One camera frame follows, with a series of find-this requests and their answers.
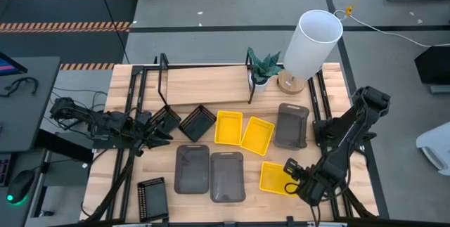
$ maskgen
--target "potted plant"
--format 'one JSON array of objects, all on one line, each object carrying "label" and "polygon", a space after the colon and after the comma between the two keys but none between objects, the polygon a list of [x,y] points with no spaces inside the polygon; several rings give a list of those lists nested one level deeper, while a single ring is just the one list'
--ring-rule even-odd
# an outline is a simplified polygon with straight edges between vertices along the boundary
[{"label": "potted plant", "polygon": [[276,65],[280,52],[271,56],[270,54],[261,61],[253,52],[252,48],[248,48],[247,55],[252,60],[252,72],[248,75],[248,83],[250,89],[253,87],[252,75],[255,78],[255,91],[265,91],[270,77],[277,75],[282,69]]}]

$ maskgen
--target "yellow tray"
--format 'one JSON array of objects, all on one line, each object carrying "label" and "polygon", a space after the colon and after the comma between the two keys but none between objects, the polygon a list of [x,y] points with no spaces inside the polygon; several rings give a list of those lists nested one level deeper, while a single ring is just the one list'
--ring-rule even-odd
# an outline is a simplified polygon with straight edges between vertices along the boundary
[{"label": "yellow tray", "polygon": [[274,127],[270,122],[251,117],[240,146],[261,156],[266,155]]},{"label": "yellow tray", "polygon": [[261,168],[261,179],[259,180],[259,189],[267,192],[277,193],[279,195],[297,196],[286,193],[284,187],[287,183],[296,183],[289,174],[283,171],[281,164],[274,164],[270,162],[263,162]]},{"label": "yellow tray", "polygon": [[217,113],[215,143],[240,145],[242,113],[219,111]]}]

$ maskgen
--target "wooden board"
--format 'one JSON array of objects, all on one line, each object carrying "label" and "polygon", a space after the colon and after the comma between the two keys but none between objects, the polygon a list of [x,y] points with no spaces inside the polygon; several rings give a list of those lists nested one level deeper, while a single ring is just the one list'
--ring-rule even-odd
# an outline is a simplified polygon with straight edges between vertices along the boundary
[{"label": "wooden board", "polygon": [[250,99],[247,66],[169,70],[170,105],[247,102]]},{"label": "wooden board", "polygon": [[[127,90],[131,73],[130,65],[116,65],[112,73],[112,80],[106,110],[123,111],[127,99]],[[350,107],[349,96],[347,94],[345,82],[338,63],[325,64],[323,66],[323,76],[328,92],[331,110],[334,117],[339,117]],[[144,96],[143,109],[152,113],[158,111],[164,103],[160,100],[157,92],[158,72],[150,71],[147,75],[146,92]],[[162,76],[163,82],[167,82],[167,73]],[[321,116],[325,119],[325,113],[321,103],[319,93],[319,83],[314,79],[319,96],[319,106]],[[139,89],[139,79],[136,81],[135,96]],[[162,92],[167,91],[167,84],[162,84]],[[218,110],[233,110],[243,112],[243,129],[247,126],[251,116],[264,119],[268,122],[276,123],[278,106],[281,103],[292,103],[303,105],[310,110],[307,127],[307,144],[305,149],[291,151],[277,148],[271,143],[266,156],[260,156],[233,145],[218,145],[214,143],[214,130],[212,127],[198,142],[208,145],[210,154],[222,151],[238,151],[244,155],[244,179],[245,193],[247,195],[243,202],[239,203],[213,203],[209,192],[204,195],[179,195],[174,192],[174,172],[176,148],[190,141],[176,129],[172,135],[174,140],[170,145],[146,150],[142,157],[137,157],[134,162],[133,177],[129,195],[129,207],[127,211],[127,222],[139,221],[136,183],[164,177],[166,180],[167,199],[169,205],[169,217],[171,222],[222,222],[222,221],[285,221],[286,216],[294,216],[296,221],[311,221],[312,215],[309,205],[298,197],[288,197],[274,193],[264,192],[259,189],[259,175],[263,161],[285,164],[289,157],[295,158],[303,167],[315,164],[320,158],[320,151],[315,145],[311,122],[314,113],[309,96],[309,89],[305,89],[298,95],[287,95],[281,92],[276,85],[276,77],[272,77],[267,90],[262,93],[255,93],[251,105],[244,103],[213,103],[205,105],[213,113]],[[196,105],[173,106],[175,112],[184,119],[189,115]],[[110,150],[108,154],[100,157],[91,168],[84,197],[84,208],[88,213],[101,202],[107,193],[114,168],[116,151]],[[372,192],[371,182],[368,177],[365,159],[357,153],[352,156],[352,182],[351,188],[354,194],[363,204],[374,214],[376,212],[375,199]],[[122,193],[118,193],[115,208],[115,217],[118,217],[120,208],[120,198]],[[342,200],[338,200],[339,208],[344,214]],[[332,217],[330,203],[321,203],[322,221],[330,221]]]}]

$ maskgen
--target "white cable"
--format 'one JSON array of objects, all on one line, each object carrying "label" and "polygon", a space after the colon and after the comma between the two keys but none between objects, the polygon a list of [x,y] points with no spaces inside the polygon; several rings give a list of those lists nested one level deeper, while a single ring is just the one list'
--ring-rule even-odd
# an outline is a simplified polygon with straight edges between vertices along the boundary
[{"label": "white cable", "polygon": [[[337,13],[337,12],[339,12],[339,13],[344,13],[344,14],[345,14],[345,11],[343,11],[343,10],[336,10],[336,12],[334,12],[334,15],[335,15],[335,16],[336,16],[336,13]],[[402,36],[401,34],[395,34],[395,33],[390,33],[390,32],[384,32],[384,31],[382,31],[382,30],[379,30],[379,29],[377,29],[377,28],[375,28],[375,27],[370,26],[369,24],[366,24],[366,23],[364,23],[364,22],[361,22],[360,20],[356,19],[356,18],[353,17],[353,16],[350,16],[350,18],[353,19],[354,21],[356,21],[357,23],[359,23],[359,24],[361,24],[361,25],[364,25],[364,26],[366,26],[366,27],[369,27],[369,28],[371,28],[372,30],[375,30],[375,31],[377,31],[377,32],[379,32],[379,33],[381,33],[381,34],[387,34],[387,35],[392,35],[392,36],[396,36],[396,37],[401,37],[401,38],[403,38],[403,39],[406,39],[406,40],[408,40],[408,41],[410,41],[410,42],[412,42],[412,43],[414,43],[414,44],[417,44],[417,45],[422,46],[422,47],[425,47],[425,48],[429,48],[429,47],[433,47],[433,46],[450,46],[450,44],[436,44],[436,45],[426,45],[426,44],[421,44],[421,43],[418,43],[417,41],[414,41],[414,40],[412,40],[412,39],[409,39],[408,37]],[[345,20],[345,19],[347,19],[347,15],[346,15],[344,18],[339,19],[339,20]]]}]

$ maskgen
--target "monitor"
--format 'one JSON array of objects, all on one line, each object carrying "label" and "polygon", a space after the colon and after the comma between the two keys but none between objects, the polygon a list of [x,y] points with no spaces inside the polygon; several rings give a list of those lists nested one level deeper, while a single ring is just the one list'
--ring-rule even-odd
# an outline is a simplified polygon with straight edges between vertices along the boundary
[{"label": "monitor", "polygon": [[28,69],[0,52],[0,76],[27,73]]}]

